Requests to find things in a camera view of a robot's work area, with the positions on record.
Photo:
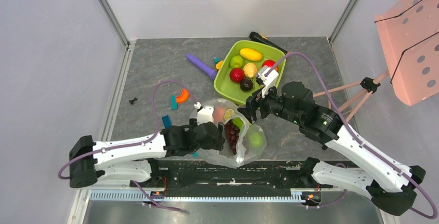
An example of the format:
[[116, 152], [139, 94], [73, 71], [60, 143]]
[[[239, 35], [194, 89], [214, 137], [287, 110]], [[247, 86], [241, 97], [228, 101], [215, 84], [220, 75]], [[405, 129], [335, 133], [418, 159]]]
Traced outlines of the green starfruit piece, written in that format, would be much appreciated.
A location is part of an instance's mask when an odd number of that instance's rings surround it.
[[242, 129], [244, 127], [244, 121], [241, 118], [234, 118], [232, 120], [233, 124], [237, 126], [239, 129]]

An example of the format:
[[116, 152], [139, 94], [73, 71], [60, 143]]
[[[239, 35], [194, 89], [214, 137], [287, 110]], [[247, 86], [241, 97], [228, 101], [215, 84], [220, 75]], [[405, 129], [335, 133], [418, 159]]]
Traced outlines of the clear plastic bag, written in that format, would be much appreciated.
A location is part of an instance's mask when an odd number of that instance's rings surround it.
[[238, 168], [259, 159], [267, 146], [263, 129], [251, 124], [238, 106], [230, 100], [217, 98], [201, 104], [208, 108], [209, 120], [214, 124], [223, 123], [224, 147], [218, 150], [200, 149], [198, 157], [212, 165]]

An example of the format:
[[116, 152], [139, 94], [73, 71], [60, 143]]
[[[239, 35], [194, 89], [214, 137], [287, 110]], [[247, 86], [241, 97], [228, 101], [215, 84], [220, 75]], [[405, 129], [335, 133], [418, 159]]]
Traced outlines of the green plastic tray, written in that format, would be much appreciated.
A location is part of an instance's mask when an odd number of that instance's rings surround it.
[[279, 49], [249, 40], [237, 41], [223, 59], [214, 79], [215, 90], [226, 99], [243, 105], [247, 97], [260, 89], [257, 72], [273, 66], [284, 56]]

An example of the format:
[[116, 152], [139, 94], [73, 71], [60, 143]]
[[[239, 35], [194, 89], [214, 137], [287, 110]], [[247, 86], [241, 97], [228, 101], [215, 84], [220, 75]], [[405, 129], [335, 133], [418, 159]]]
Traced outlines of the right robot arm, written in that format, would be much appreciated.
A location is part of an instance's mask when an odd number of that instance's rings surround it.
[[274, 115], [296, 124], [308, 139], [339, 152], [358, 166], [354, 171], [307, 158], [299, 171], [302, 185], [332, 185], [353, 191], [395, 216], [412, 209], [425, 170], [386, 156], [344, 124], [336, 112], [316, 104], [312, 92], [301, 82], [289, 82], [280, 92], [275, 87], [262, 88], [238, 110], [250, 122], [258, 116]]

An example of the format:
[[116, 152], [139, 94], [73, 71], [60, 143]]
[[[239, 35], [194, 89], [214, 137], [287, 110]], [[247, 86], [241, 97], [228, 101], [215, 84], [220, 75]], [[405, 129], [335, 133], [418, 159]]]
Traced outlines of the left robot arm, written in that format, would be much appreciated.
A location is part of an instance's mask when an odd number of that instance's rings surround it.
[[198, 150], [224, 147], [224, 123], [170, 126], [157, 134], [121, 141], [94, 141], [82, 136], [69, 152], [69, 186], [85, 188], [104, 180], [146, 182], [157, 186], [162, 182], [161, 170], [151, 167], [149, 159], [184, 157]]

